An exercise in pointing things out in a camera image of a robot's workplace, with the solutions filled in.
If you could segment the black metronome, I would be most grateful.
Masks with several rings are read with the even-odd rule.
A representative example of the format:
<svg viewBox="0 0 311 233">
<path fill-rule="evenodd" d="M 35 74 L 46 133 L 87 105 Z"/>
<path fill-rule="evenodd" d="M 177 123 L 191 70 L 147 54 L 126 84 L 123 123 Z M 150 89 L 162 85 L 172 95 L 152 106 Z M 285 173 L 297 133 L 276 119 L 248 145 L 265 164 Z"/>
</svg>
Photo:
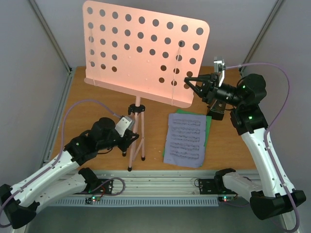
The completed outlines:
<svg viewBox="0 0 311 233">
<path fill-rule="evenodd" d="M 225 109 L 226 103 L 224 101 L 215 100 L 208 108 L 207 116 L 210 116 L 213 120 L 221 121 L 224 118 Z"/>
</svg>

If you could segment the green sheet music page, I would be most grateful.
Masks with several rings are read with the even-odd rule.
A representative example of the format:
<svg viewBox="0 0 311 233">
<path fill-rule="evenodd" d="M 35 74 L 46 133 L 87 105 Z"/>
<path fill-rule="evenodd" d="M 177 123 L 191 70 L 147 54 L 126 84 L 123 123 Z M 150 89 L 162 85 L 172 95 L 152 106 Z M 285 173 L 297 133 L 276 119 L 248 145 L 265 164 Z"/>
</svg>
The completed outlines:
<svg viewBox="0 0 311 233">
<path fill-rule="evenodd" d="M 177 110 L 168 116 L 164 158 L 191 159 L 204 157 L 208 141 L 211 117 Z"/>
</svg>

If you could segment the white sheet music page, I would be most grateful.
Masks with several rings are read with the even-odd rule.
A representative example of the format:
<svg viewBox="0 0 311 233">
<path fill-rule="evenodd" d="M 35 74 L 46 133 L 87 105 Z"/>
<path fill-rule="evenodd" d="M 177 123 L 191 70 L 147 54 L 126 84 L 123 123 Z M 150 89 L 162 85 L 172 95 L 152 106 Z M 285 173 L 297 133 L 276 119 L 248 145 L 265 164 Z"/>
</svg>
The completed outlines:
<svg viewBox="0 0 311 233">
<path fill-rule="evenodd" d="M 169 114 L 163 162 L 199 168 L 205 159 L 205 140 L 206 116 Z"/>
</svg>

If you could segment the pink music stand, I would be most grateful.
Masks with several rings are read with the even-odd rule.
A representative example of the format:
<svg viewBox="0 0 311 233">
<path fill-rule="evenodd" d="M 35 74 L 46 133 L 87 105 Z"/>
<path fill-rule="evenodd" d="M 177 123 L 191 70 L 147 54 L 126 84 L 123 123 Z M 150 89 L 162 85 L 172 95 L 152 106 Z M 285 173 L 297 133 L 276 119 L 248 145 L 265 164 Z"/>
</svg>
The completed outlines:
<svg viewBox="0 0 311 233">
<path fill-rule="evenodd" d="M 85 82 L 179 108 L 192 105 L 210 27 L 199 19 L 87 0 Z"/>
</svg>

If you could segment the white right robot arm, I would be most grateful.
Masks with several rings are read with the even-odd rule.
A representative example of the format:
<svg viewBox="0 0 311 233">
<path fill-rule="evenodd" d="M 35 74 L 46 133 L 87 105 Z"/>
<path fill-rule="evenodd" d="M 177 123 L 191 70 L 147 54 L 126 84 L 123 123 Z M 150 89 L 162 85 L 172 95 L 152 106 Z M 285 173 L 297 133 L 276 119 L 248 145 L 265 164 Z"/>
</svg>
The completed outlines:
<svg viewBox="0 0 311 233">
<path fill-rule="evenodd" d="M 219 100 L 232 105 L 230 120 L 249 149 L 261 185 L 227 168 L 215 173 L 214 186 L 219 192 L 232 191 L 250 203 L 255 216 L 265 220 L 294 210 L 306 201 L 282 168 L 268 132 L 268 123 L 259 103 L 267 92 L 265 79 L 258 74 L 242 78 L 236 86 L 218 84 L 217 74 L 186 77 L 187 84 L 206 104 Z"/>
</svg>

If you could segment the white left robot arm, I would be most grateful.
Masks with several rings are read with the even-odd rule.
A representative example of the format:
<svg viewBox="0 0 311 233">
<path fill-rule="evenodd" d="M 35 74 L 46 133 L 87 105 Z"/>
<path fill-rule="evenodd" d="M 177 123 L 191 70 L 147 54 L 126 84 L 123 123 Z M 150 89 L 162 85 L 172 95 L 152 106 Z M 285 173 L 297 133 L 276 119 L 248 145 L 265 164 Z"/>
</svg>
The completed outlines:
<svg viewBox="0 0 311 233">
<path fill-rule="evenodd" d="M 12 186 L 0 187 L 0 211 L 9 227 L 19 229 L 52 202 L 82 193 L 94 194 L 103 183 L 90 168 L 81 166 L 94 159 L 101 150 L 119 148 L 126 153 L 139 135 L 132 131 L 134 121 L 123 116 L 118 123 L 102 117 L 67 143 L 60 153 L 30 177 Z"/>
</svg>

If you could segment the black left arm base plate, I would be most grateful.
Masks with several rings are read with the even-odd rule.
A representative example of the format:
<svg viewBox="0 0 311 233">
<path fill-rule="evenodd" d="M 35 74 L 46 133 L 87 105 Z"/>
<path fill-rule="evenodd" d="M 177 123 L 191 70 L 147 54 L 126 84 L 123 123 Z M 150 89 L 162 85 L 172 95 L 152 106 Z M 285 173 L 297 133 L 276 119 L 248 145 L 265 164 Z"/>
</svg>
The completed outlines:
<svg viewBox="0 0 311 233">
<path fill-rule="evenodd" d="M 80 194 L 112 194 L 113 180 L 110 179 L 99 179 L 86 186 L 86 188 L 80 192 Z"/>
</svg>

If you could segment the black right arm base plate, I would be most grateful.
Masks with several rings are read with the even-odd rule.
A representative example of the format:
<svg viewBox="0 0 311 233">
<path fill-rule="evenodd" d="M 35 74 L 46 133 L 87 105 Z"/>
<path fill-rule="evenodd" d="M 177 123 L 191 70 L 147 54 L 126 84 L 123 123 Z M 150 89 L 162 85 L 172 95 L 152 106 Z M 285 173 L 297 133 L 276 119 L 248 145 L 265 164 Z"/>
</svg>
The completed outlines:
<svg viewBox="0 0 311 233">
<path fill-rule="evenodd" d="M 235 192 L 218 185 L 214 179 L 195 179 L 194 186 L 199 188 L 201 195 L 236 195 Z"/>
</svg>

